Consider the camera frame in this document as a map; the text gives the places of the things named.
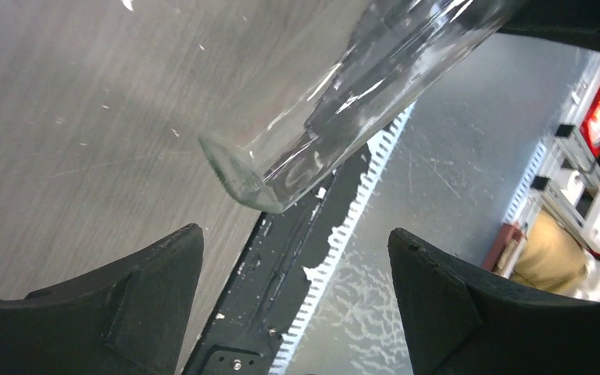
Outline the clear glass bottle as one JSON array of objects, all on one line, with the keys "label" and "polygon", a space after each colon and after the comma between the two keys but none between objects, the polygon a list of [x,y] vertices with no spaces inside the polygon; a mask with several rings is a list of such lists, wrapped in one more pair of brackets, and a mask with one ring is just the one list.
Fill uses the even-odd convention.
[{"label": "clear glass bottle", "polygon": [[521,1],[333,1],[198,136],[228,194],[282,213]]}]

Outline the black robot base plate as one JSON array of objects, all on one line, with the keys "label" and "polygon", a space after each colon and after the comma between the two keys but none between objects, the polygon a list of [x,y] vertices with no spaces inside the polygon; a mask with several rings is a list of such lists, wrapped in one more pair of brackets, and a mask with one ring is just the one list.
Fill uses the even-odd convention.
[{"label": "black robot base plate", "polygon": [[285,373],[412,113],[404,109],[290,209],[260,215],[184,373]]}]

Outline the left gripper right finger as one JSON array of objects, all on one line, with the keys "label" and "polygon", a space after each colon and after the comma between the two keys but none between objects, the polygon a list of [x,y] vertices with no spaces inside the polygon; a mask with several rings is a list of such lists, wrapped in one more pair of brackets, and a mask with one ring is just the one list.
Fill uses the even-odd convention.
[{"label": "left gripper right finger", "polygon": [[405,229],[388,238],[416,374],[600,374],[600,302],[517,284]]}]

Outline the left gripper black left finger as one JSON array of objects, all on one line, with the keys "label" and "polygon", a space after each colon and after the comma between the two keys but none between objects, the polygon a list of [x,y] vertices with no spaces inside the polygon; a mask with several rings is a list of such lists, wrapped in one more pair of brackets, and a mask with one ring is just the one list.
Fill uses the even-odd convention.
[{"label": "left gripper black left finger", "polygon": [[172,374],[202,269],[189,224],[73,279],[0,300],[0,374]]}]

